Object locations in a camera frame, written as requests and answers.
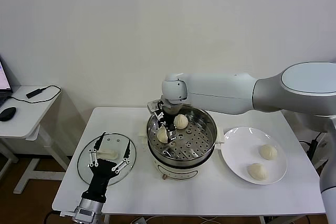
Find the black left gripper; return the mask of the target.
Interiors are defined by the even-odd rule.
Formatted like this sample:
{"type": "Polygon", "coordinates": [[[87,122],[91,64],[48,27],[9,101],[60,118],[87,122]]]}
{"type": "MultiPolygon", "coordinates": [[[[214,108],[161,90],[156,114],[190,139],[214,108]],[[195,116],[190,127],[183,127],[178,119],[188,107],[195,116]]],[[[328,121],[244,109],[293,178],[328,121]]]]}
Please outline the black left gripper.
{"type": "Polygon", "coordinates": [[[91,171],[93,173],[93,177],[88,189],[81,195],[84,199],[96,202],[106,202],[106,191],[109,180],[116,177],[118,173],[130,164],[130,140],[128,141],[128,145],[125,149],[123,159],[118,164],[112,161],[97,158],[97,152],[105,135],[106,132],[103,132],[95,142],[93,148],[89,150],[90,162],[88,166],[92,167],[91,171]]]}

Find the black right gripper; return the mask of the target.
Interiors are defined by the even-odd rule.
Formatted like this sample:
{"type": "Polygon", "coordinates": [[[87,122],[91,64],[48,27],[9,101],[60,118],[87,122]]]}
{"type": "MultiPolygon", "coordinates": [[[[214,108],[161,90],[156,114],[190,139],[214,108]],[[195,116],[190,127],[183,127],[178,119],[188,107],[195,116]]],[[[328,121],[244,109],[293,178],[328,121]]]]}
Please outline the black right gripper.
{"type": "Polygon", "coordinates": [[[161,129],[162,126],[166,128],[168,142],[174,141],[176,139],[176,126],[174,124],[175,117],[176,114],[167,114],[164,112],[159,114],[157,130],[161,129]]]}

